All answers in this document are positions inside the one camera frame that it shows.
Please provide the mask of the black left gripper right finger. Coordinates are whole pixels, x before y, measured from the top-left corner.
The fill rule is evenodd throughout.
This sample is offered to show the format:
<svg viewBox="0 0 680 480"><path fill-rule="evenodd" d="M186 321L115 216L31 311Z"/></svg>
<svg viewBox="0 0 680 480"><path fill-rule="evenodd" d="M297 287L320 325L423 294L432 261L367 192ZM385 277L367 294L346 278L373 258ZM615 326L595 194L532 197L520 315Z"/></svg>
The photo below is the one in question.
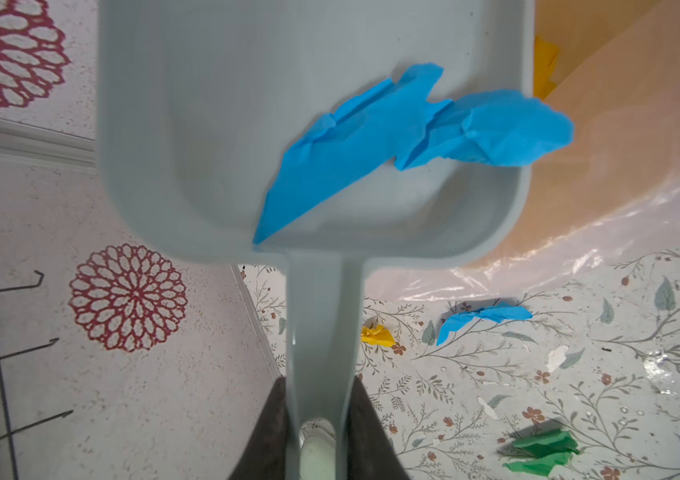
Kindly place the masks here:
<svg viewBox="0 0 680 480"><path fill-rule="evenodd" d="M354 378L347 420L348 478L409 480L358 378Z"/></svg>

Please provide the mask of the pale blue plastic dustpan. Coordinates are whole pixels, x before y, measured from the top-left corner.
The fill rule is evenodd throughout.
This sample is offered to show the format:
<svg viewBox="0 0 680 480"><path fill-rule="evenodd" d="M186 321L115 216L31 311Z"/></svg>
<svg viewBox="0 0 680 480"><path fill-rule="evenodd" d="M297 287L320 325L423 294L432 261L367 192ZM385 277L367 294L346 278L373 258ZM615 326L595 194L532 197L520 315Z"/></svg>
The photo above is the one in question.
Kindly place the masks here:
<svg viewBox="0 0 680 480"><path fill-rule="evenodd" d="M287 148L321 115L421 63L432 101L532 91L531 1L103 1L97 158L119 215L194 263L272 265L287 279L285 479L303 424L330 422L348 478L347 420L364 283L374 271L453 268L520 217L529 168L391 163L260 245Z"/></svg>

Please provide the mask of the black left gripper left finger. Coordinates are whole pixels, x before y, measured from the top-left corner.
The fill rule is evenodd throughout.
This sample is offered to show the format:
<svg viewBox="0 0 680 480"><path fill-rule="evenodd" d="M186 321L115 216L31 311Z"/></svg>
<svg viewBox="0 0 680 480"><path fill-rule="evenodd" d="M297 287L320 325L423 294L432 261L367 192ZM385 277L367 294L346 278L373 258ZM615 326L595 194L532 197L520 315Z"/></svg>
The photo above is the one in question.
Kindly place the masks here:
<svg viewBox="0 0 680 480"><path fill-rule="evenodd" d="M268 395L241 458L229 480L284 480L288 413L286 379L279 377Z"/></svg>

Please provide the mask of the cream trash bin with bag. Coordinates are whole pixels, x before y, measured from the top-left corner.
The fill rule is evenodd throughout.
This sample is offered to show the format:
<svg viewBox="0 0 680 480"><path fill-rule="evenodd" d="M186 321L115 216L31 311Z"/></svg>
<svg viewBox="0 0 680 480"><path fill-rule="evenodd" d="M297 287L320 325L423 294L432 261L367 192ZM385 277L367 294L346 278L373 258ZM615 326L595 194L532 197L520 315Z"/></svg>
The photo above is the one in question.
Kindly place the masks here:
<svg viewBox="0 0 680 480"><path fill-rule="evenodd" d="M680 245L680 1L540 1L553 46L546 101L573 144L538 161L526 207L484 259L448 270L384 270L383 300L516 296Z"/></svg>

